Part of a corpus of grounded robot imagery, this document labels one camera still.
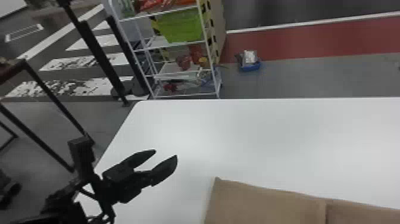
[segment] red object on shelf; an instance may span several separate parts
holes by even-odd
[[[147,0],[140,8],[140,11],[146,11],[158,5],[161,5],[163,0]]]
[[[203,57],[202,49],[200,44],[189,45],[190,56],[194,64],[199,64],[199,59]]]
[[[189,5],[196,3],[196,0],[176,0],[176,5]]]
[[[164,91],[171,91],[171,92],[176,92],[178,89],[178,87],[173,84],[173,83],[169,83],[169,84],[165,84],[164,85]]]
[[[176,63],[181,67],[182,71],[186,71],[190,68],[190,56],[182,55],[176,58]]]

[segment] white floor marking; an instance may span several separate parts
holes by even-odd
[[[34,30],[32,30],[31,32],[24,33],[24,34],[22,34],[22,35],[20,35],[20,36],[16,36],[16,37],[13,37],[13,38],[11,37],[11,35],[13,35],[13,36],[14,36],[14,35],[17,35],[17,33],[20,33],[20,32],[22,32],[22,31],[25,31],[25,30],[31,29],[31,28],[34,29]],[[11,33],[7,33],[7,34],[5,35],[5,41],[4,41],[4,42],[8,43],[8,42],[17,40],[17,39],[23,38],[23,37],[25,37],[25,36],[31,35],[31,34],[33,34],[33,33],[39,32],[39,31],[41,31],[41,30],[43,30],[43,29],[44,29],[43,26],[40,25],[39,23],[38,23],[38,24],[35,24],[35,25],[31,25],[31,26],[25,27],[25,28],[23,28],[23,29],[20,29],[20,30],[11,32]]]
[[[93,30],[105,30],[109,28],[110,26],[108,25],[107,21],[103,21],[99,25],[97,25]]]
[[[132,76],[120,77],[120,80],[131,80]],[[89,80],[53,80],[46,81],[45,84],[57,96],[70,97],[92,97],[92,96],[108,96],[113,88],[110,81],[106,78],[96,78]],[[23,82],[5,97],[45,97],[46,93],[35,81]],[[129,100],[146,100],[148,96],[136,97],[129,95]]]
[[[119,45],[117,38],[113,34],[96,36],[96,39],[101,47]],[[79,49],[88,49],[88,46],[82,38],[72,44],[69,48],[67,48],[66,51],[75,51]]]
[[[80,16],[79,20],[88,20],[102,10],[103,10],[103,5],[99,4],[92,10]],[[74,29],[75,29],[74,24],[69,23],[68,25],[61,28],[59,31],[53,33],[51,36],[48,36],[46,39],[42,40],[40,43],[38,43],[33,48],[29,49],[24,54],[21,54],[18,58],[19,59],[25,58],[26,60],[33,58],[34,56],[38,55],[38,53],[42,52],[48,46],[52,45],[54,42],[58,41],[59,39],[61,39],[63,36],[65,36]]]
[[[124,53],[107,54],[112,66],[123,66],[128,63]],[[84,69],[97,65],[94,56],[53,59],[40,71],[56,71],[65,69]]]
[[[390,12],[390,13],[378,13],[378,14],[371,14],[371,15],[358,15],[358,16],[351,16],[351,17],[342,17],[342,18],[333,18],[327,20],[315,20],[303,23],[287,23],[281,25],[274,25],[274,26],[260,26],[255,28],[247,28],[247,29],[239,29],[239,30],[228,30],[228,34],[234,33],[248,33],[248,32],[256,32],[256,31],[263,31],[263,30],[274,30],[274,29],[284,29],[284,28],[291,28],[291,27],[299,27],[299,26],[313,26],[313,25],[320,25],[320,24],[329,24],[329,23],[342,23],[347,21],[357,21],[357,20],[370,20],[375,18],[389,18],[389,17],[397,17],[400,16],[400,11]]]

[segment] red package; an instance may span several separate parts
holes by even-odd
[[[190,68],[190,56],[182,55],[176,58],[176,63],[182,69],[182,71],[186,71]]]
[[[191,44],[189,45],[190,56],[192,57],[192,61],[194,64],[199,64],[199,59],[203,57],[202,49],[200,44]]]
[[[161,5],[163,0],[147,0],[143,6],[141,6],[140,11],[149,10],[153,7]]]
[[[174,4],[175,4],[176,0],[164,0],[161,6],[161,9],[164,10],[168,10],[170,9]]]

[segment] black metal frame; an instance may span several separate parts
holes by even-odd
[[[4,144],[2,144],[1,146],[0,146],[0,151],[2,151],[5,147],[7,147],[7,145],[9,145],[14,139],[16,139],[16,138],[18,138],[18,135],[15,133],[15,132],[13,132],[13,130],[11,130],[9,127],[7,127],[5,124],[3,124],[1,121],[0,121],[0,127],[2,127],[5,131],[7,131],[10,135],[11,135],[11,137],[6,141],[6,142],[4,142]]]
[[[48,146],[43,140],[41,140],[35,133],[33,133],[24,123],[22,123],[16,116],[14,116],[7,108],[0,104],[0,112],[13,122],[17,127],[19,127],[29,138],[31,138],[35,143],[40,145],[46,153],[53,157],[59,164],[64,166],[69,172],[73,173],[74,168],[69,165],[63,158],[61,158],[57,153],[55,153],[50,146]]]
[[[126,100],[126,95],[128,95],[132,89],[125,88],[122,84],[120,78],[115,72],[113,66],[105,55],[103,49],[101,48],[99,42],[97,41],[95,35],[91,31],[89,24],[87,21],[78,21],[75,13],[72,11],[70,6],[70,0],[57,0],[58,5],[64,8],[68,17],[75,25],[76,29],[82,36],[82,39],[89,47],[90,51],[92,51],[93,56],[96,58],[96,61],[99,63],[100,67],[103,69],[105,75],[110,80],[114,90],[116,91],[119,98],[121,98],[123,105],[128,106],[129,102]]]
[[[9,66],[8,70],[4,72],[1,77],[0,84],[4,83],[6,80],[14,77],[21,71],[25,70],[32,77],[33,80],[43,89],[43,91],[49,96],[49,98],[54,102],[54,104],[61,110],[63,115],[69,119],[69,121],[78,129],[78,131],[90,139],[92,145],[94,144],[93,139],[90,135],[83,129],[80,123],[72,116],[72,114],[67,110],[67,108],[61,103],[60,100],[53,94],[53,92],[46,86],[38,74],[31,68],[26,60],[18,60],[16,64]],[[40,145],[51,157],[53,157],[59,164],[64,166],[69,172],[73,173],[73,166],[69,165],[63,158],[61,158],[57,153],[55,153],[43,140],[41,140],[35,133],[33,133],[24,123],[22,123],[15,115],[13,115],[7,108],[5,108],[0,102],[0,113],[12,121],[18,128],[20,128],[26,135],[28,135],[32,140]]]

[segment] floor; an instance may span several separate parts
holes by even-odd
[[[302,4],[291,0],[252,0],[246,1],[245,5],[240,0],[223,2],[230,30],[400,10],[400,3],[390,0],[382,0],[379,4],[373,0],[362,3],[356,0],[304,0]],[[76,10],[76,14],[84,16],[93,9]],[[1,56],[14,58],[24,55],[45,38],[69,26],[70,21],[63,15],[47,20],[31,20],[28,13],[22,10],[0,20],[0,33],[4,35],[36,23],[40,23],[44,30],[10,43],[4,43],[0,37]],[[121,49],[110,38],[111,31],[104,18],[105,13],[100,10],[90,15],[88,22],[99,42],[103,43],[103,49],[110,56],[118,75],[122,79],[130,79],[132,71],[126,59],[121,57]],[[221,97],[400,97],[399,23],[400,19],[394,17],[228,35],[221,56],[224,66],[221,69],[224,82]],[[50,41],[54,43],[31,54],[29,63],[49,86],[54,86],[53,91],[92,135],[96,141],[96,157],[100,158],[133,106],[124,108],[121,102],[115,102],[109,96],[110,83],[102,70],[91,63],[91,53],[79,43],[81,40],[76,30],[72,29]],[[243,49],[258,51],[263,60],[259,71],[239,72],[233,56]],[[71,59],[77,57],[80,58],[78,63]],[[60,85],[64,89],[72,86],[77,95],[64,94]],[[33,90],[32,94],[19,91],[21,86]],[[84,90],[80,89],[78,94],[77,89],[82,86]],[[104,95],[84,93],[90,90]],[[80,135],[60,116],[52,103],[38,102],[48,99],[35,88],[27,74],[21,74],[1,86],[0,96],[7,95],[9,97],[2,99],[5,106],[71,162],[67,141]],[[135,104],[140,99],[133,97],[132,100]],[[0,223],[8,223],[16,218],[36,215],[45,197],[64,186],[73,175],[4,117],[0,116],[0,119],[20,135],[20,139],[0,152],[0,167],[24,185],[21,195],[15,198],[10,209],[0,211]],[[7,134],[0,130],[0,141],[6,138]]]
[[[400,10],[400,2],[382,0],[223,0],[228,30],[299,23]]]

